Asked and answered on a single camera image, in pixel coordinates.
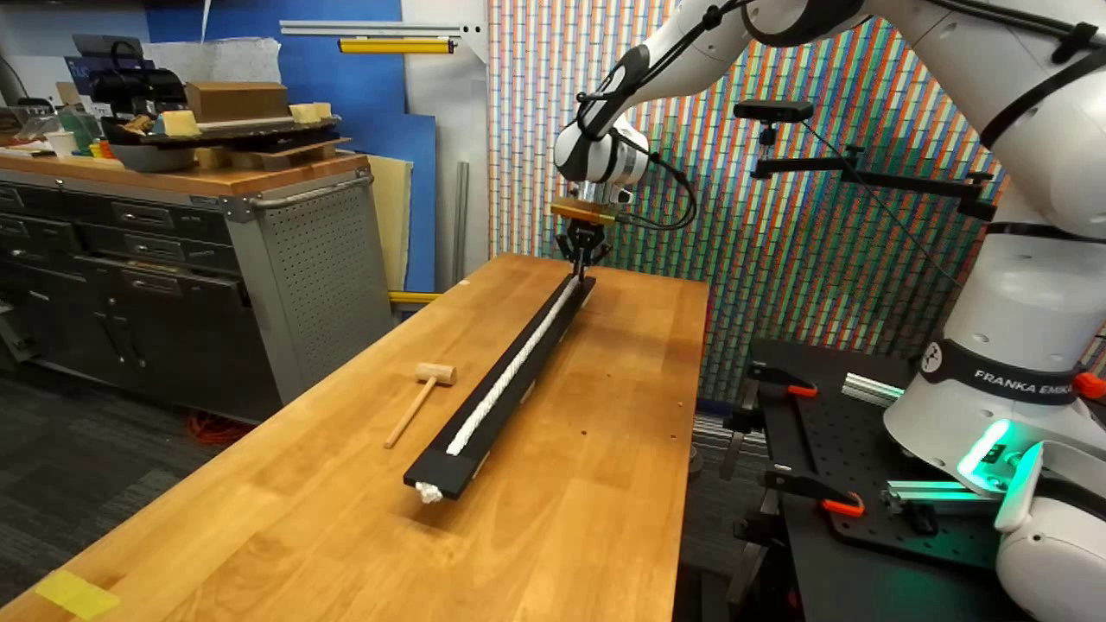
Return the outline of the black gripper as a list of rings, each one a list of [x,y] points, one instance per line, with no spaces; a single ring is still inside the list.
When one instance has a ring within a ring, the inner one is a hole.
[[[569,258],[569,277],[590,277],[594,272],[594,258],[609,257],[609,243],[606,243],[606,229],[601,224],[584,224],[584,220],[569,220],[561,235],[556,235],[561,252]]]

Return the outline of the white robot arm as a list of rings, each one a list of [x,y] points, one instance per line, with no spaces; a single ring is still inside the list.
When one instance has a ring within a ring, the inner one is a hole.
[[[995,574],[1038,622],[1106,622],[1106,426],[1078,394],[1106,324],[1106,0],[680,0],[553,142],[556,172],[646,170],[624,111],[713,85],[761,43],[888,21],[1004,172],[976,265],[885,433],[998,504]]]

